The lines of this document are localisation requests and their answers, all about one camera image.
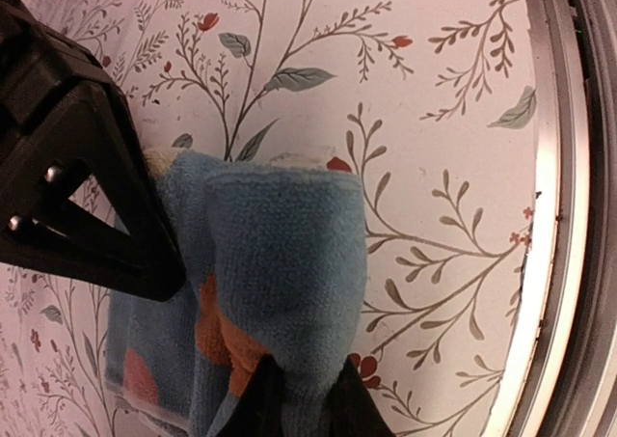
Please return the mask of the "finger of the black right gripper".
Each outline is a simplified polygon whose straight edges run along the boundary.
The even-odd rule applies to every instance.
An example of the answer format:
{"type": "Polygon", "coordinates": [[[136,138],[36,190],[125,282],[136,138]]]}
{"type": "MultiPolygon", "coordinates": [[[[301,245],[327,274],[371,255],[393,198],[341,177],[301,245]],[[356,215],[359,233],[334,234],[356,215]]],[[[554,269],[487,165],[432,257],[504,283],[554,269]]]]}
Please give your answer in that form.
{"type": "Polygon", "coordinates": [[[1,260],[156,301],[185,279],[123,93],[19,0],[1,5],[1,260]]]}

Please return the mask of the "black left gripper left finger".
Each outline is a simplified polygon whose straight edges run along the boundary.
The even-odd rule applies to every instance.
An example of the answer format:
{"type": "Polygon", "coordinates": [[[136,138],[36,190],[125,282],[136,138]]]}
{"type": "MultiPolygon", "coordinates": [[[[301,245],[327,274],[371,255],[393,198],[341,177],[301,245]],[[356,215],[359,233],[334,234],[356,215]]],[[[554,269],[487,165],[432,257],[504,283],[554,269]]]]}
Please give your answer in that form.
{"type": "Polygon", "coordinates": [[[271,355],[259,361],[245,392],[224,423],[213,424],[208,436],[279,437],[282,433],[283,371],[271,355]]]}

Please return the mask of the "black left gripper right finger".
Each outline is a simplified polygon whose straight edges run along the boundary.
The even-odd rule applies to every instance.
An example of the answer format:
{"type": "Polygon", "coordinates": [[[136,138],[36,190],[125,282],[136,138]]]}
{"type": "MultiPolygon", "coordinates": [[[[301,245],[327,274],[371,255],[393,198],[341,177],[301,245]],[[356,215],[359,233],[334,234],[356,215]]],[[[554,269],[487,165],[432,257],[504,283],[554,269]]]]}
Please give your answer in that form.
{"type": "Polygon", "coordinates": [[[329,393],[331,437],[393,437],[351,359],[329,393]]]}

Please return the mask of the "blue cartoon print towel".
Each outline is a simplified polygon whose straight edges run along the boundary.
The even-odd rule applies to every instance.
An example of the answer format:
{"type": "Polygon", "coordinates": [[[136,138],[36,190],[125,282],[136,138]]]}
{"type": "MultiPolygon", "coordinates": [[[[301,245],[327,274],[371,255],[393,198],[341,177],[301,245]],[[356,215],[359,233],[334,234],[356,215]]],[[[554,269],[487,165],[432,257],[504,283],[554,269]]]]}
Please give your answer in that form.
{"type": "Polygon", "coordinates": [[[271,356],[278,431],[325,436],[366,285],[362,185],[325,168],[146,153],[186,278],[166,302],[113,292],[105,379],[171,436],[217,436],[271,356]]]}

